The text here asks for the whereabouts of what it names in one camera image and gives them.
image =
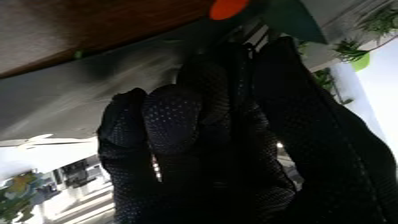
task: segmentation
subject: dark fabric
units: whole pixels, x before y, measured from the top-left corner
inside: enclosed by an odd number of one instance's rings
[[[393,154],[315,85],[292,38],[261,49],[254,95],[306,179],[274,223],[398,223]]]
[[[185,64],[178,85],[149,96],[141,89],[119,94],[105,109],[98,152],[116,222],[396,224],[391,151],[313,82],[293,40],[269,44],[254,61],[229,46],[229,57]],[[299,192],[279,141],[306,179]]]

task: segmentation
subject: wooden ceiling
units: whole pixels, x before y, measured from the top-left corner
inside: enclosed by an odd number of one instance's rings
[[[213,0],[2,0],[0,77],[101,52],[208,14]]]

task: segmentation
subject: gloved hand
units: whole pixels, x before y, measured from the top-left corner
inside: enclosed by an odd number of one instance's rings
[[[306,180],[274,223],[398,223],[393,154],[315,84],[292,38],[265,46],[254,64],[256,101]]]
[[[114,183],[117,223],[213,222],[192,148],[199,111],[201,97],[178,86],[162,87],[149,96],[141,89],[119,94],[105,109],[100,159]]]

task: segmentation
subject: white wall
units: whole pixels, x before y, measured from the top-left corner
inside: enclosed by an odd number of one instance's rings
[[[48,173],[57,168],[96,155],[98,141],[75,144],[36,145],[22,150],[0,147],[0,181],[32,169]]]
[[[379,124],[377,115],[373,112],[368,95],[357,78],[357,74],[350,64],[340,63],[331,67],[332,77],[336,81],[338,91],[343,100],[354,99],[347,104],[347,108],[363,118],[368,128],[377,137],[386,142],[386,135]]]
[[[398,157],[398,40],[372,52],[370,66],[357,72],[357,77]]]

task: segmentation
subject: orange object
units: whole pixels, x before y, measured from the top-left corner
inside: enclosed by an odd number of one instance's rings
[[[249,0],[217,0],[210,10],[213,20],[229,19],[245,9]]]

